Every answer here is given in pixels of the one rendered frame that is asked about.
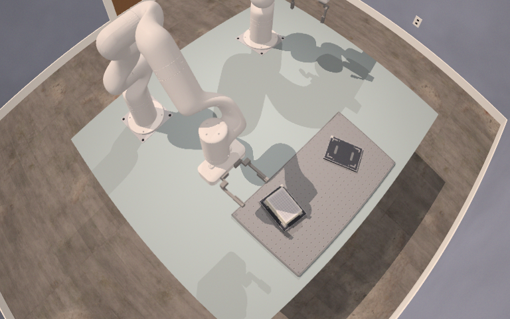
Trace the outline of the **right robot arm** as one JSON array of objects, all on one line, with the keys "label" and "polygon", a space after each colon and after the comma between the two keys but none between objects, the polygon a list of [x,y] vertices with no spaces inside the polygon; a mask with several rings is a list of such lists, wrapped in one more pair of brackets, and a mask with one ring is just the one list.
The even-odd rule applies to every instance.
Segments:
[{"label": "right robot arm", "polygon": [[98,52],[111,60],[103,82],[112,95],[123,93],[130,111],[128,124],[136,134],[149,134],[162,123],[162,105],[152,101],[147,87],[152,72],[184,116],[218,107],[222,118],[208,118],[199,126],[206,161],[220,165],[230,155],[231,143],[245,130],[246,120],[235,101],[216,92],[205,92],[169,32],[155,1],[144,1],[101,30]]}]

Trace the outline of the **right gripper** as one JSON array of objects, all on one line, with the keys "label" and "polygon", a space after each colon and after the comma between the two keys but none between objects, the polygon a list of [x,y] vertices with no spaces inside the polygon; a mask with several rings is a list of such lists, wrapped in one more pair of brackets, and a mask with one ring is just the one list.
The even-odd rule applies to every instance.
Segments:
[{"label": "right gripper", "polygon": [[230,145],[230,155],[226,162],[220,165],[212,165],[208,163],[206,160],[198,167],[199,175],[209,184],[216,185],[220,180],[222,183],[220,184],[220,188],[227,193],[239,206],[242,208],[245,206],[245,203],[240,200],[236,195],[231,194],[229,190],[226,189],[228,182],[225,180],[229,176],[229,171],[234,167],[237,168],[240,164],[245,167],[250,166],[256,173],[257,176],[263,180],[265,183],[269,182],[269,178],[265,176],[259,169],[257,169],[254,165],[251,164],[251,160],[246,158],[242,161],[242,158],[246,154],[245,147],[235,139]]}]

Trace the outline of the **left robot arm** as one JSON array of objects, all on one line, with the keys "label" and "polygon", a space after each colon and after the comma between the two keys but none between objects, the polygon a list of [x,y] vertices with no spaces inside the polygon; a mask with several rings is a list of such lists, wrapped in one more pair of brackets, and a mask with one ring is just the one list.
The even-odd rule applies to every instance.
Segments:
[{"label": "left robot arm", "polygon": [[272,30],[275,0],[250,1],[250,28],[244,33],[244,42],[253,49],[272,48],[278,41]]}]

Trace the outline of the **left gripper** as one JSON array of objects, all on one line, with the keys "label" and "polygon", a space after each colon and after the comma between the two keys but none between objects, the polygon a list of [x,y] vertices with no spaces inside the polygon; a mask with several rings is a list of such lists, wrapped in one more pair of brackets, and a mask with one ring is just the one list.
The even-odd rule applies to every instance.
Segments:
[{"label": "left gripper", "polygon": [[[328,10],[328,8],[329,8],[329,6],[328,6],[328,5],[326,5],[326,3],[328,3],[330,0],[318,0],[318,1],[319,1],[319,3],[323,4],[323,8],[325,8],[325,10],[324,10],[324,14],[321,16],[321,21],[320,21],[320,23],[324,23],[324,21],[325,21],[325,16],[326,16],[326,12],[327,12],[327,10]],[[294,2],[294,0],[292,0],[291,5],[290,5],[290,8],[291,8],[291,9],[293,9],[293,8],[294,8],[294,5],[295,5],[295,2]]]}]

